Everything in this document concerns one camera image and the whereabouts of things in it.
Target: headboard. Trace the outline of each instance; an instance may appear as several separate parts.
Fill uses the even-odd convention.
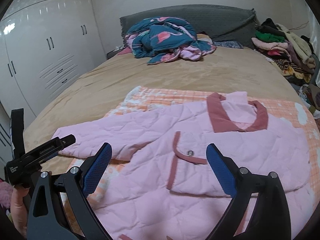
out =
[[[251,38],[255,36],[255,10],[212,4],[176,5],[121,17],[122,38],[135,23],[156,16],[186,19],[197,33],[206,32],[213,41],[238,41],[253,49]]]

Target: orange plaid blanket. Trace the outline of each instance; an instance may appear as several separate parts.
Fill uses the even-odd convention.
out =
[[[202,101],[210,94],[212,94],[212,92],[151,89],[139,86],[129,92],[125,100],[115,109],[110,110],[105,117],[112,114],[121,115],[135,111],[150,111],[172,104]],[[320,134],[312,114],[302,104],[290,101],[252,97],[248,97],[248,99],[258,100],[267,108],[268,113],[281,118],[286,122],[290,122],[294,127],[301,127],[304,129],[309,144],[311,163],[311,176],[309,182],[315,194],[315,209],[320,200],[320,173],[318,165],[318,158],[320,161]],[[80,166],[82,162],[83,160],[74,159],[69,168],[72,166]],[[110,181],[119,174],[124,165],[125,163],[112,160],[103,174],[96,191],[88,196],[88,201],[91,205],[99,202],[107,190]]]

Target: quilted jacket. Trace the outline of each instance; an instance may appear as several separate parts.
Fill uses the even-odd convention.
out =
[[[130,161],[101,201],[92,204],[113,239],[205,239],[231,200],[207,163],[210,143],[252,173],[277,172],[286,191],[292,237],[312,212],[303,130],[268,114],[258,101],[248,102],[246,92],[213,93],[204,102],[109,116],[59,128],[53,137],[68,134],[76,143],[61,154],[89,157],[108,142],[113,158]],[[254,204],[252,198],[239,233]]]

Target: blue gripper pad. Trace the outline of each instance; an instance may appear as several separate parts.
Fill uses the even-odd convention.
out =
[[[103,173],[110,163],[112,157],[111,145],[104,143],[96,155],[98,155],[98,157],[83,177],[82,193],[85,198],[96,190]]]
[[[235,178],[227,165],[221,159],[218,152],[210,144],[207,146],[206,156],[207,161],[216,175],[224,193],[234,198],[237,194]]]

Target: snap button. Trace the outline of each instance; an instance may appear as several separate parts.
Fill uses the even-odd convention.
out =
[[[192,150],[188,151],[188,156],[193,156],[194,152]]]

